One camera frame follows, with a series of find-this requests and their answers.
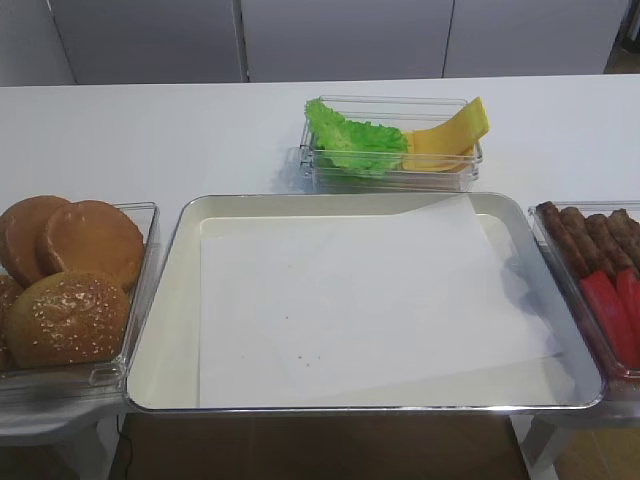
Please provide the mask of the yellow cheese slice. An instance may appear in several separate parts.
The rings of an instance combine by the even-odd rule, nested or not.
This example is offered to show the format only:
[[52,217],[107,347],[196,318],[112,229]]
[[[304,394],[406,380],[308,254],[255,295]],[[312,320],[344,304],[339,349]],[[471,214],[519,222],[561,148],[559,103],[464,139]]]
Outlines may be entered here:
[[473,164],[475,147],[489,129],[482,99],[476,97],[444,123],[406,133],[409,150],[402,169],[419,173],[463,171]]

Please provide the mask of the silver metal tray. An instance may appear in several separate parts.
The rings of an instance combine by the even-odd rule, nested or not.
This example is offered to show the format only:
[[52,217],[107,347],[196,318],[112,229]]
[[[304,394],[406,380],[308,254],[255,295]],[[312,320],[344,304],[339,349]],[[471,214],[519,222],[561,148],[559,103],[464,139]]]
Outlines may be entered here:
[[[573,383],[573,402],[556,406],[291,406],[209,408],[199,403],[199,358],[201,314],[201,225],[205,220],[234,215],[267,215],[295,212],[295,199],[312,214],[335,211],[336,200],[353,198],[356,211],[364,210],[367,197],[388,197],[401,206],[409,206],[413,197],[435,202],[455,195],[475,201],[481,213],[503,226],[497,241],[509,241],[515,257],[532,268],[525,274],[542,314],[565,345],[564,372]],[[605,390],[603,376],[586,346],[568,305],[559,291],[530,226],[519,205],[508,197],[488,193],[387,193],[338,195],[247,195],[206,196],[185,206],[176,224],[155,297],[140,335],[127,393],[137,407],[153,413],[215,414],[302,414],[323,412],[355,414],[360,412],[415,413],[426,411],[542,411],[584,409],[597,404]]]

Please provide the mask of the green lettuce leaf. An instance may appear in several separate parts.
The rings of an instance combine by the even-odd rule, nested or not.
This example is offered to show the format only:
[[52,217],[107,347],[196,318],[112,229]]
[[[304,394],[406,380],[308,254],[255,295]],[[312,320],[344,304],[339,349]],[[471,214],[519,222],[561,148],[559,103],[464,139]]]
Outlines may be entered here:
[[306,102],[305,116],[316,141],[331,164],[357,175],[381,176],[397,169],[409,143],[396,127],[347,119],[321,99]]

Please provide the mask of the clear bin with greens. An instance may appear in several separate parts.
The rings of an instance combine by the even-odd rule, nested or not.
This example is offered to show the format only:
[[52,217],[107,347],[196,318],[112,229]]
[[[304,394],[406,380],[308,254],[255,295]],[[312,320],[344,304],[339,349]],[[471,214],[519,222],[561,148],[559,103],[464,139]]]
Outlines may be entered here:
[[[316,98],[349,120],[396,127],[404,135],[444,123],[473,100],[346,95]],[[479,166],[483,160],[480,140],[475,147],[473,164],[460,172],[409,172],[402,169],[401,161],[397,169],[381,176],[357,175],[334,167],[324,157],[325,152],[316,149],[316,141],[305,116],[299,155],[301,164],[319,191],[466,191],[479,176]]]

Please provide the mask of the white paper sheet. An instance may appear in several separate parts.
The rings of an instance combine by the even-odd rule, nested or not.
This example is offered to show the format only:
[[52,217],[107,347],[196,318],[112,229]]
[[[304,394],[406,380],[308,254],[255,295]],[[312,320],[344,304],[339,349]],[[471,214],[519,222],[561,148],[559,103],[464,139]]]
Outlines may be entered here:
[[565,345],[466,195],[201,225],[199,403],[556,406]]

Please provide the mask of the plain bun bottom right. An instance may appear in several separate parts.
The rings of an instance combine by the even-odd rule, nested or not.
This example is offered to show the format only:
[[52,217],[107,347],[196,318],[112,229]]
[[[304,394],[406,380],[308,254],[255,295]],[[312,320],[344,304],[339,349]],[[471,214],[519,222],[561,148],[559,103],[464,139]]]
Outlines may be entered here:
[[47,274],[98,271],[128,292],[139,276],[144,242],[137,225],[121,210],[83,200],[51,214],[36,236],[35,252]]

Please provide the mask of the plain bun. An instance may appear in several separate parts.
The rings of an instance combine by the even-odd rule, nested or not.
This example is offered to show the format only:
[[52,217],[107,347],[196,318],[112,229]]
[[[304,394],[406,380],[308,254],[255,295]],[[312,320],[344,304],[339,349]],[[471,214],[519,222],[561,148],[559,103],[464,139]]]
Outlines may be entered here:
[[47,274],[98,271],[128,292],[139,276],[144,242],[137,225],[121,210],[83,200],[51,214],[36,236],[35,252]]
[[50,216],[69,201],[52,195],[26,198],[1,215],[1,264],[23,288],[43,278],[36,239]]

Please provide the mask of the clear bin with buns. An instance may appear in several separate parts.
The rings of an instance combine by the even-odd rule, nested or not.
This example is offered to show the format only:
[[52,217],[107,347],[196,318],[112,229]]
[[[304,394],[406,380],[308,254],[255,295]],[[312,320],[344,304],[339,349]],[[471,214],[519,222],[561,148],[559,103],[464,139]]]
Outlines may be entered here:
[[158,270],[159,209],[152,202],[112,205],[125,213],[143,235],[144,257],[135,286],[128,292],[129,318],[120,351],[110,361],[23,369],[11,355],[1,370],[1,400],[27,403],[49,398],[90,395],[100,390],[119,392],[133,362],[134,347],[152,302]]

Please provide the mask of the sesame bun top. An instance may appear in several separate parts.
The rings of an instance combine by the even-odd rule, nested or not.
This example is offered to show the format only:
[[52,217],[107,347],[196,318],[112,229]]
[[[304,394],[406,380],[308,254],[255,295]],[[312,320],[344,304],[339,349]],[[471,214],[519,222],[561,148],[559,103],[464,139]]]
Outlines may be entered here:
[[110,277],[62,272],[18,296],[3,332],[23,369],[110,361],[120,351],[129,309],[128,295]]

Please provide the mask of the clear bin with patties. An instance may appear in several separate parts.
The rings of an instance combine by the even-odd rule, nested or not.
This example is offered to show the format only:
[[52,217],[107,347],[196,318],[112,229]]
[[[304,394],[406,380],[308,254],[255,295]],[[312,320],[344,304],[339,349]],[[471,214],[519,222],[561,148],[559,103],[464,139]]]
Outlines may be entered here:
[[[614,210],[625,209],[634,221],[635,226],[639,228],[639,203],[637,201],[552,203],[556,205],[559,211],[566,207],[576,207],[585,219],[593,214],[604,214],[608,218]],[[596,361],[603,367],[611,382],[625,382],[637,385],[639,383],[639,366],[628,369],[617,360],[606,335],[582,292],[580,280],[583,278],[576,278],[568,269],[562,253],[547,232],[542,218],[536,212],[536,206],[529,209],[534,236]],[[634,263],[634,265],[634,272],[639,280],[639,263]],[[618,273],[614,273],[613,279],[609,278],[615,289]]]

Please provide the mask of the red tomato slice left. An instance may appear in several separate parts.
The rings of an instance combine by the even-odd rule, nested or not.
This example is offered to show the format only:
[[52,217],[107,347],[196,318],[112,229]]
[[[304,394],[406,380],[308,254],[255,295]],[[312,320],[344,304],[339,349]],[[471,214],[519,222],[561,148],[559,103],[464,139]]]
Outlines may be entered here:
[[639,356],[625,306],[604,271],[580,280],[582,292],[620,364],[628,369],[639,366]]

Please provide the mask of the red tomato slice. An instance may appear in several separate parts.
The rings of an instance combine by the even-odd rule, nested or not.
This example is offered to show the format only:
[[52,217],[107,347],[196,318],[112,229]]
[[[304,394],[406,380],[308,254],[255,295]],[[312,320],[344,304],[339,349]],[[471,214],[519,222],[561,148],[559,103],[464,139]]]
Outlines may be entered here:
[[616,290],[628,317],[634,346],[639,350],[639,280],[631,268],[617,274]]
[[620,364],[628,369],[639,366],[639,356],[625,306],[604,271],[580,280],[582,292]]

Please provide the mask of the plain bun bottom left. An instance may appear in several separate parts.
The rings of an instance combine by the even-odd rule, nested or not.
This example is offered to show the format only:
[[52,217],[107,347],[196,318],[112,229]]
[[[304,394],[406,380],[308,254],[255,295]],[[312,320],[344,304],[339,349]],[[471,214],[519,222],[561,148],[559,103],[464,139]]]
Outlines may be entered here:
[[50,216],[69,201],[52,195],[26,198],[1,215],[1,264],[23,288],[43,278],[36,239]]

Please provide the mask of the red tomato slice right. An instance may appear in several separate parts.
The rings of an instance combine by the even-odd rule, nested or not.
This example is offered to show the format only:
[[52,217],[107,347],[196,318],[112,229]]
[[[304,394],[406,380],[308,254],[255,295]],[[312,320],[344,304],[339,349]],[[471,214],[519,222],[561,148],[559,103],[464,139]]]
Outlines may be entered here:
[[631,268],[617,274],[616,290],[628,317],[634,346],[639,350],[639,280]]

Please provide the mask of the sesame bun at edge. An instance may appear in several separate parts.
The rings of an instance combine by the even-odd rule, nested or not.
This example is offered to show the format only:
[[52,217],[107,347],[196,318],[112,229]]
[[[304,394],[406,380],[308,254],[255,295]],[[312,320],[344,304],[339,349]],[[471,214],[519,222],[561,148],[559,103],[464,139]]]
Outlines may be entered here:
[[1,347],[0,364],[1,370],[7,370],[11,365],[11,353],[7,346],[4,323],[10,308],[23,292],[23,288],[9,275],[2,274],[0,278],[0,327],[1,327]]

